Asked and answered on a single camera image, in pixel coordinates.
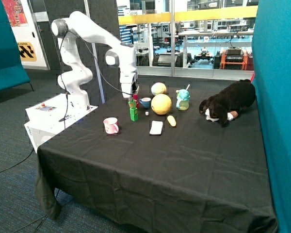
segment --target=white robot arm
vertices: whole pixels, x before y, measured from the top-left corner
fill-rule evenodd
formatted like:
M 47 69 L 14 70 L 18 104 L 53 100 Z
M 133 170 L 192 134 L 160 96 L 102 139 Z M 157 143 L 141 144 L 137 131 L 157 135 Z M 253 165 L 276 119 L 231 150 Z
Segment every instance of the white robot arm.
M 69 18 L 54 20 L 51 28 L 58 37 L 63 62 L 72 67 L 72 71 L 58 77 L 58 83 L 62 88 L 66 87 L 75 102 L 74 105 L 78 105 L 79 108 L 89 106 L 87 93 L 80 89 L 80 85 L 89 82 L 93 77 L 91 70 L 81 62 L 76 45 L 77 37 L 89 43 L 109 45 L 112 49 L 105 54 L 106 62 L 111 67 L 120 68 L 123 97 L 127 99 L 138 92 L 136 51 L 133 44 L 122 43 L 78 11 L 73 12 Z

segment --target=blue cup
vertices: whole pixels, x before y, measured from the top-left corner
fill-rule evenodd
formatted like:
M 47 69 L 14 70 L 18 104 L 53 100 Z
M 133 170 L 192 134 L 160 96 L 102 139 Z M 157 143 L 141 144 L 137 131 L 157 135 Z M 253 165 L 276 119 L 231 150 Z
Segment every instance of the blue cup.
M 151 105 L 151 98 L 145 97 L 139 99 L 139 102 L 144 106 L 145 109 L 149 109 Z

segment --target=robot control box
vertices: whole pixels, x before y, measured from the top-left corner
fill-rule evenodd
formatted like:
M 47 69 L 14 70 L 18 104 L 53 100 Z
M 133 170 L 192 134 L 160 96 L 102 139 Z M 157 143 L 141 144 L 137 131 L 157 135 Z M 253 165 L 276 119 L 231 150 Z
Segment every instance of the robot control box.
M 93 110 L 75 108 L 65 94 L 59 94 L 49 100 L 39 103 L 26 109 L 29 122 L 25 124 L 25 129 L 31 140 L 35 152 L 43 143 L 50 140 L 55 135 L 62 132 Z

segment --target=dog's ear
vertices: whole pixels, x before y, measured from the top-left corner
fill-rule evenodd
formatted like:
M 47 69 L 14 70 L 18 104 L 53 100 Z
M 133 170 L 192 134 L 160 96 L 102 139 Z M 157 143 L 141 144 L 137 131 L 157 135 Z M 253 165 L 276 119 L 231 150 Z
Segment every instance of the dog's ear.
M 221 126 L 224 126 L 227 123 L 227 110 L 220 104 L 215 105 L 215 113 L 219 117 L 219 122 Z
M 200 114 L 203 114 L 205 113 L 206 109 L 204 109 L 204 106 L 206 105 L 207 103 L 207 100 L 203 100 L 200 105 L 199 105 L 199 113 Z

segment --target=pink mug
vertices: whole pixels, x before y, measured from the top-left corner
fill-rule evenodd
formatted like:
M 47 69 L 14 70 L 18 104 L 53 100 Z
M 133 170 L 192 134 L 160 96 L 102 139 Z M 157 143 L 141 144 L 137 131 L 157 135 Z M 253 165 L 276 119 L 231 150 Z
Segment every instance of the pink mug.
M 118 133 L 119 130 L 118 130 L 117 118 L 110 117 L 110 118 L 104 119 L 103 124 L 105 125 L 106 133 L 108 134 Z

